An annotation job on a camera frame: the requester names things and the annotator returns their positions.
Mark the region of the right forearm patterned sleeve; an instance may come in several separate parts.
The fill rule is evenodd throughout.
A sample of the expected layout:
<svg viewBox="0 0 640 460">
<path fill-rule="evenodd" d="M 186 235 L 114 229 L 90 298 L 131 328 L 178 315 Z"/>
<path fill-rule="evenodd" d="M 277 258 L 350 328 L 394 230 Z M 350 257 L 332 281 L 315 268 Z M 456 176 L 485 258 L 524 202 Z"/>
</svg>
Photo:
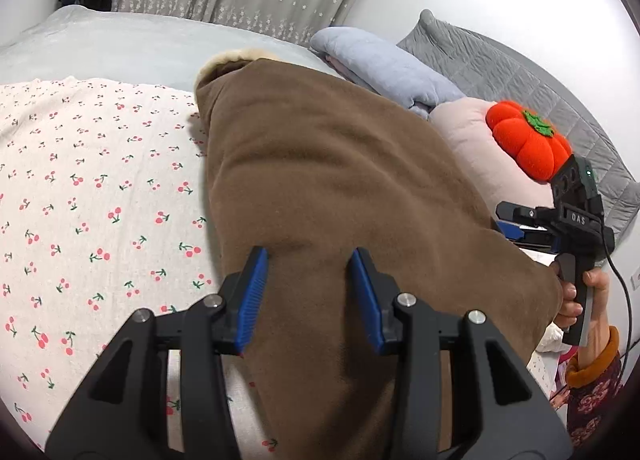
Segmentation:
<svg viewBox="0 0 640 460">
<path fill-rule="evenodd" d="M 566 430 L 575 450 L 597 431 L 617 395 L 622 368 L 618 345 L 620 333 L 611 327 L 608 344 L 589 366 L 581 367 L 577 356 L 568 362 Z"/>
</svg>

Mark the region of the person's right hand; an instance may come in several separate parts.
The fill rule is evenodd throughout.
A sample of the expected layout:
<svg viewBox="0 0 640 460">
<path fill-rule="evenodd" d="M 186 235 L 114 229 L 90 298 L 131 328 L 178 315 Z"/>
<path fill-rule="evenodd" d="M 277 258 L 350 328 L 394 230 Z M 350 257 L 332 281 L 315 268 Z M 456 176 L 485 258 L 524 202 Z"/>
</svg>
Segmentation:
<svg viewBox="0 0 640 460">
<path fill-rule="evenodd" d="M 608 323 L 608 292 L 610 277 L 601 268 L 593 268 L 584 273 L 587 287 L 593 288 L 591 319 L 589 322 L 588 342 L 579 347 L 577 353 L 578 367 L 589 367 L 605 350 L 610 342 L 610 324 Z M 577 289 L 574 284 L 561 280 L 562 304 L 553 322 L 561 329 L 570 328 L 582 313 L 582 305 L 575 301 Z"/>
</svg>

